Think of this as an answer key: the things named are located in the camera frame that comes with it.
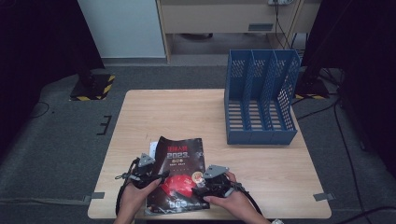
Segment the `power outlet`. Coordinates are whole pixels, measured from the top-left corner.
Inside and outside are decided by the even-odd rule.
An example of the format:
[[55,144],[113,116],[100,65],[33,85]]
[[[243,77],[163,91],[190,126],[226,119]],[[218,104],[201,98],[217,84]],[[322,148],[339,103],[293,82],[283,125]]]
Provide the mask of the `power outlet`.
[[292,3],[294,0],[268,0],[268,5],[274,6],[275,4],[278,5],[288,5]]

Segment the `black and yellow hazard tape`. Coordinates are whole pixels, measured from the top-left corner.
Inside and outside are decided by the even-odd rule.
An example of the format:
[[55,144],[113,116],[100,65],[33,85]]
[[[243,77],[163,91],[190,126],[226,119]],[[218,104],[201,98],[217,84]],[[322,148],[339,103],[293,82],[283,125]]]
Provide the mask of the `black and yellow hazard tape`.
[[296,99],[317,99],[317,100],[322,100],[329,98],[329,96],[324,96],[324,95],[318,95],[318,94],[295,94]]
[[90,100],[104,100],[106,99],[108,92],[111,89],[111,86],[113,85],[114,78],[116,76],[110,75],[108,76],[108,80],[106,81],[105,85],[101,87],[101,90],[98,92],[98,94],[84,94],[84,92],[81,95],[71,95],[70,100],[71,101],[90,101]]

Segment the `cable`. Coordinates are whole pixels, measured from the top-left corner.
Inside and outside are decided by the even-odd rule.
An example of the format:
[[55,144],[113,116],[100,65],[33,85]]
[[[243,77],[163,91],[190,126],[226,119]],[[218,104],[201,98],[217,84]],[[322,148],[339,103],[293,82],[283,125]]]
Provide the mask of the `cable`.
[[[129,178],[126,177],[126,176],[128,176],[128,175],[132,172],[132,168],[134,168],[134,166],[136,166],[136,165],[139,163],[139,161],[140,161],[139,158],[134,159],[134,160],[132,161],[131,165],[129,166],[128,172],[122,174],[122,175],[125,177],[125,180],[124,180],[123,184],[120,186],[119,194],[117,195],[117,200],[116,200],[116,216],[119,214],[119,211],[120,211],[120,202],[121,202],[122,194],[123,194],[123,192],[125,191],[126,186],[129,184],[129,183],[128,183]],[[116,176],[115,179],[120,179],[120,178],[122,178],[122,175]]]
[[382,210],[396,210],[396,207],[393,207],[393,206],[377,207],[375,209],[372,209],[372,210],[363,212],[361,214],[358,214],[358,215],[356,215],[354,217],[351,217],[351,218],[349,218],[347,220],[344,220],[344,221],[341,221],[341,222],[337,222],[336,224],[345,224],[345,223],[348,223],[348,222],[353,221],[355,219],[358,219],[360,217],[367,216],[367,215],[370,215],[370,214],[372,214],[374,212],[378,212],[378,211],[382,211]]
[[302,119],[305,119],[305,118],[308,118],[309,116],[312,116],[312,115],[314,115],[314,114],[320,113],[320,112],[322,112],[322,111],[328,110],[328,109],[332,108],[334,105],[336,105],[340,100],[341,100],[341,98],[338,97],[338,99],[337,99],[334,103],[332,103],[331,105],[329,105],[329,106],[327,106],[327,107],[325,107],[325,108],[323,108],[323,109],[320,109],[320,110],[318,110],[318,111],[311,112],[311,113],[309,113],[309,114],[307,114],[307,115],[301,116],[301,117],[297,118],[297,121],[302,120]]
[[40,118],[41,116],[43,116],[43,115],[45,115],[45,114],[47,114],[47,112],[49,112],[49,110],[50,110],[50,105],[49,104],[47,104],[47,103],[45,103],[45,102],[37,102],[38,104],[43,104],[43,105],[46,105],[47,106],[47,109],[46,109],[46,111],[44,111],[43,113],[41,113],[40,115],[37,115],[37,116],[32,116],[32,117],[30,117],[29,119],[37,119],[37,118]]
[[278,1],[278,0],[274,0],[274,3],[275,3],[275,12],[276,12],[275,36],[276,36],[277,42],[279,42],[280,46],[282,46],[282,49],[285,49],[285,46],[282,45],[281,41],[279,40],[279,38],[278,38],[278,36],[277,36],[277,26],[279,26],[280,31],[282,32],[282,35],[285,36],[286,44],[288,45],[289,49],[291,49],[289,40],[288,40],[288,38],[286,37],[286,34],[285,34],[285,32],[283,31],[282,26],[280,25],[280,22],[279,22],[279,17],[278,17],[278,15],[279,15],[279,3],[278,3],[277,1]]
[[305,48],[308,45],[308,38],[309,38],[309,33],[305,34]]
[[294,41],[296,40],[297,34],[293,35],[293,39],[291,40],[291,49],[293,49]]
[[296,101],[296,102],[292,103],[291,105],[295,105],[295,104],[297,104],[297,103],[300,103],[301,101],[303,101],[303,100],[305,100],[305,99],[308,99],[308,98],[303,98],[303,99],[300,99],[300,100],[298,100],[298,101]]
[[339,87],[338,82],[333,80],[332,78],[325,77],[325,76],[323,76],[321,74],[319,74],[319,77],[321,77],[321,78],[325,79],[326,81],[332,83],[334,86]]
[[348,149],[348,147],[347,147],[347,142],[346,142],[346,139],[345,139],[345,137],[344,137],[344,133],[343,133],[343,130],[342,130],[341,125],[340,125],[340,121],[339,121],[338,116],[337,116],[337,110],[336,110],[336,108],[337,108],[337,104],[338,104],[338,101],[339,101],[339,100],[340,100],[340,98],[338,98],[338,100],[336,101],[336,103],[333,105],[333,112],[334,112],[334,116],[335,116],[335,121],[336,121],[336,123],[337,123],[338,130],[340,131],[341,138],[342,138],[343,144],[344,144],[344,148],[345,148],[345,150],[346,150],[346,155],[347,155],[347,158],[348,158],[348,160],[349,160],[350,170],[351,170],[351,172],[352,172],[353,182],[354,182],[354,185],[355,185],[356,194],[357,194],[357,196],[358,196],[359,205],[361,206],[361,211],[363,212],[363,215],[364,215],[364,217],[366,218],[366,220],[371,224],[372,222],[371,222],[370,218],[368,218],[367,215],[364,214],[364,212],[366,212],[366,211],[365,211],[363,202],[362,202],[362,200],[361,200],[361,191],[359,190],[358,180],[356,179],[355,168],[354,168],[354,166],[353,166],[353,162],[352,162],[352,159],[351,159],[351,156],[350,156],[350,153],[349,153],[349,149]]
[[346,72],[341,68],[338,68],[338,70],[341,72],[340,83],[344,83],[344,80],[346,78]]
[[254,201],[253,197],[251,197],[251,195],[249,194],[248,191],[245,190],[244,187],[242,187],[241,183],[238,182],[233,182],[230,181],[231,185],[225,185],[225,184],[211,184],[211,186],[215,186],[215,187],[226,187],[229,189],[235,189],[236,191],[241,191],[245,196],[247,196],[247,198],[250,200],[251,204],[253,205],[253,207],[256,209],[256,211],[262,215],[262,210],[260,209],[259,205],[256,203],[256,201]]
[[331,83],[336,86],[336,87],[340,87],[342,81],[338,81],[333,75],[332,72],[330,71],[329,68],[322,68],[322,70],[329,76],[329,79],[331,81]]

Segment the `black cable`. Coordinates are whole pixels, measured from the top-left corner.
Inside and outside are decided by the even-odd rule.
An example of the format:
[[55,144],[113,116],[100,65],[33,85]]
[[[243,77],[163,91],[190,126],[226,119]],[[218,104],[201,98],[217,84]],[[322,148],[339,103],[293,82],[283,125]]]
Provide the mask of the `black cable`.
[[300,100],[298,100],[298,101],[296,101],[296,102],[293,102],[291,105],[298,104],[298,103],[300,103],[301,101],[303,101],[303,100],[305,100],[305,99],[308,99],[308,98],[303,98],[303,99],[300,99]]
[[285,49],[285,46],[282,44],[282,42],[280,41],[279,37],[277,36],[277,22],[278,22],[278,19],[277,19],[277,13],[278,13],[277,0],[275,0],[275,13],[276,13],[275,37],[276,37],[277,42],[280,44],[280,46],[282,46],[282,49]]
[[120,211],[120,202],[121,202],[122,194],[123,194],[123,192],[125,191],[126,186],[130,183],[130,182],[128,182],[128,177],[127,177],[127,176],[129,176],[129,175],[131,174],[132,168],[134,168],[134,165],[137,165],[137,164],[139,163],[139,161],[140,161],[140,159],[139,159],[139,158],[136,158],[135,160],[132,161],[131,166],[129,167],[127,173],[124,173],[124,174],[122,174],[122,175],[118,175],[118,176],[115,177],[115,179],[120,179],[120,178],[122,178],[123,176],[126,177],[125,180],[124,180],[124,182],[123,182],[123,184],[121,185],[120,190],[119,190],[119,193],[118,193],[118,195],[117,195],[117,200],[116,200],[116,216],[119,214],[119,211]]
[[365,211],[363,202],[361,200],[361,191],[359,190],[358,180],[356,179],[355,168],[353,166],[353,162],[352,162],[352,159],[351,159],[351,156],[350,156],[350,153],[349,153],[349,149],[347,147],[347,142],[346,142],[346,139],[344,137],[344,133],[343,133],[343,130],[342,130],[341,125],[340,125],[340,121],[339,121],[338,116],[337,116],[336,108],[337,108],[337,104],[338,104],[339,100],[340,100],[340,98],[338,98],[336,103],[333,105],[333,112],[334,112],[334,116],[335,116],[335,121],[337,123],[338,130],[339,130],[339,132],[341,134],[341,138],[343,140],[344,148],[346,150],[346,155],[347,155],[347,158],[349,160],[350,170],[352,172],[353,182],[354,182],[355,189],[356,189],[356,194],[357,194],[357,197],[358,197],[358,200],[359,200],[359,205],[361,206],[361,211],[363,212],[363,215],[366,218],[366,220],[371,224],[372,222],[371,222],[370,218],[368,218],[367,215],[365,214],[366,211]]
[[340,83],[342,84],[342,83],[344,83],[344,80],[346,78],[346,72],[341,68],[339,68],[338,70],[341,72]]
[[393,207],[393,206],[382,206],[382,207],[377,207],[377,208],[375,208],[375,209],[371,209],[371,210],[369,210],[369,211],[360,213],[360,214],[358,214],[358,215],[356,215],[356,216],[354,216],[354,217],[351,217],[351,218],[349,218],[349,219],[347,219],[347,220],[344,220],[344,221],[341,221],[341,222],[337,222],[336,224],[345,224],[345,223],[348,223],[348,222],[353,221],[353,220],[355,220],[355,219],[358,219],[358,218],[360,218],[360,217],[364,217],[364,216],[370,215],[370,214],[372,214],[372,213],[374,213],[374,212],[378,212],[378,211],[382,211],[382,210],[396,210],[396,207]]
[[293,35],[293,39],[291,40],[291,49],[293,49],[294,42],[296,41],[297,34]]
[[305,48],[308,45],[308,38],[309,38],[309,33],[305,34]]
[[250,194],[247,191],[245,191],[245,190],[242,190],[242,193],[244,193],[245,196],[247,196],[247,198],[250,200],[250,202],[253,205],[253,207],[256,208],[256,211],[260,215],[262,215],[262,210],[260,210],[260,207],[257,205],[256,201],[254,201],[253,197],[251,197]]
[[277,2],[277,0],[275,0],[274,3],[275,3],[275,12],[276,12],[276,26],[275,26],[275,36],[276,36],[276,39],[277,39],[277,41],[279,42],[279,44],[282,46],[282,48],[284,49],[285,46],[281,44],[279,38],[277,37],[277,29],[276,29],[276,28],[277,28],[277,26],[279,26],[280,31],[282,32],[282,35],[285,36],[286,44],[288,45],[289,49],[291,49],[289,40],[288,40],[288,38],[286,37],[286,34],[285,34],[285,32],[283,31],[282,26],[280,25],[280,22],[279,22],[279,17],[278,17],[278,15],[279,15],[279,3]]
[[37,104],[46,105],[46,106],[47,106],[46,111],[44,111],[43,113],[41,113],[41,114],[39,114],[39,115],[37,115],[37,116],[29,117],[29,119],[37,119],[37,118],[40,118],[41,116],[43,116],[43,115],[47,114],[47,112],[49,112],[49,110],[50,110],[50,105],[49,105],[49,104],[47,104],[47,103],[45,103],[45,102],[41,102],[41,101],[40,101],[40,102],[37,102]]
[[327,107],[325,107],[325,108],[323,108],[323,109],[320,109],[320,110],[318,110],[318,111],[311,112],[311,113],[309,113],[309,114],[307,114],[307,115],[301,116],[301,117],[297,118],[297,121],[298,121],[298,120],[305,119],[305,118],[307,118],[307,117],[309,117],[309,116],[312,116],[312,115],[314,115],[314,114],[320,113],[320,112],[322,112],[322,111],[328,110],[328,109],[332,108],[334,105],[336,105],[340,100],[341,100],[341,98],[338,97],[338,99],[337,99],[334,103],[332,103],[331,105],[329,105],[329,106],[327,106]]
[[338,81],[333,75],[332,75],[332,71],[330,71],[329,68],[322,68],[322,70],[329,76],[329,79],[332,81],[332,84],[334,84],[335,86],[339,87],[341,86],[341,81]]
[[291,22],[291,24],[294,24],[294,22],[297,20],[297,12],[300,10],[300,4],[301,4],[301,2],[303,2],[303,1],[299,1],[298,2],[298,6],[297,6],[297,9],[296,9],[296,13],[294,13],[294,17],[293,17],[293,20],[292,20],[292,22]]
[[334,86],[339,87],[338,82],[335,81],[335,80],[333,80],[332,78],[325,77],[325,76],[323,76],[322,74],[319,74],[319,77],[321,77],[321,78],[325,79],[326,81],[332,83]]

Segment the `black curtain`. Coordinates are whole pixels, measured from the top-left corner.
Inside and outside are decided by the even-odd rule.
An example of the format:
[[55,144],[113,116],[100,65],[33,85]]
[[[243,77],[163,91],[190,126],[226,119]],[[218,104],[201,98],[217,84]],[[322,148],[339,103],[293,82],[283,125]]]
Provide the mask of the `black curtain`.
[[0,0],[0,159],[45,85],[94,68],[104,65],[77,0]]
[[302,80],[313,82],[320,68],[346,72],[339,92],[361,145],[377,152],[396,177],[395,9],[393,0],[322,0]]

